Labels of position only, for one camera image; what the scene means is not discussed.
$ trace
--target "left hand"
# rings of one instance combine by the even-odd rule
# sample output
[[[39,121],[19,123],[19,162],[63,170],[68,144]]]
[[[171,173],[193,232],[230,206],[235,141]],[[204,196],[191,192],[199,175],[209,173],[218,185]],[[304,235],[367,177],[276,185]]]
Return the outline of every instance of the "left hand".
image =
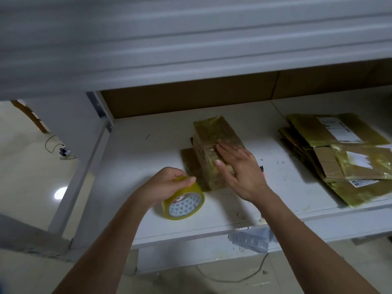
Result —
[[[191,186],[196,181],[196,178],[191,176],[182,181],[173,182],[173,179],[179,176],[187,176],[187,174],[181,169],[165,167],[138,188],[132,197],[138,197],[151,207],[155,203],[170,198],[178,190]]]

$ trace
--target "work surface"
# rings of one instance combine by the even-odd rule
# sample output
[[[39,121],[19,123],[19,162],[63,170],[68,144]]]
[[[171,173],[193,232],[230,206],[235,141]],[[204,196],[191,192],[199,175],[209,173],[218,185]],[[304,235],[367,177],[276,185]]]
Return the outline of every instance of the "work surface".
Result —
[[[226,118],[259,165],[264,166],[272,190],[300,218],[331,217],[392,205],[387,195],[358,208],[344,206],[284,148],[277,132],[287,125],[283,117],[287,113],[354,112],[392,140],[391,92],[391,87],[382,87],[118,119],[72,247],[89,246],[126,198],[161,168],[183,169],[179,151],[191,147],[193,121],[218,115]],[[265,225],[259,211],[227,188],[206,193],[200,211],[184,220],[163,218],[159,205],[150,209],[133,248],[258,225]]]

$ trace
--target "yellow tape roll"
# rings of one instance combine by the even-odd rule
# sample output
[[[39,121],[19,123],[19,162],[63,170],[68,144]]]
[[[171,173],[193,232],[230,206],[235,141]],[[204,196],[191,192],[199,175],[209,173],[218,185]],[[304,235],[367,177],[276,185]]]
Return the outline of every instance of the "yellow tape roll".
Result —
[[[178,182],[187,178],[181,176],[173,181]],[[204,194],[197,182],[190,187],[181,189],[174,193],[169,199],[162,202],[164,216],[167,219],[179,220],[190,217],[197,212],[204,203]]]

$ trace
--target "white shelf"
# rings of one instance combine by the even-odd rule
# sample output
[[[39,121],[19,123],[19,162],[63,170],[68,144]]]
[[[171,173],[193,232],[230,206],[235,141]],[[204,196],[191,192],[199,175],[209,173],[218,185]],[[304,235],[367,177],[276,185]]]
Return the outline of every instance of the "white shelf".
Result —
[[[392,107],[391,91],[390,87],[373,88],[118,119],[72,248],[90,246],[126,198],[158,170],[165,166],[184,168],[179,151],[190,147],[193,121],[218,115],[227,119],[259,165],[264,166],[268,184],[301,219],[390,206],[390,195],[358,208],[342,206],[300,161],[291,157],[280,143],[277,130],[287,124],[281,113],[355,112],[392,140],[388,112]],[[230,189],[207,193],[204,206],[187,219],[170,221],[160,213],[160,206],[147,212],[133,248],[223,235],[265,223],[252,204],[239,199]]]
[[[392,209],[367,210],[305,223],[325,242],[334,242],[392,231]],[[277,242],[268,247],[268,252],[280,250]],[[257,254],[233,245],[227,235],[164,243],[139,249],[137,274]]]

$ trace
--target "forearm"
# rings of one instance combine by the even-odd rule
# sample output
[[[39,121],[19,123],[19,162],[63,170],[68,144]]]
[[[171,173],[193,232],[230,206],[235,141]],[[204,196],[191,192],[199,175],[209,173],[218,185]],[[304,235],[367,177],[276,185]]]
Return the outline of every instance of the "forearm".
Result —
[[[305,293],[377,293],[272,191],[255,202]]]
[[[127,199],[54,293],[115,293],[138,226],[149,206]]]

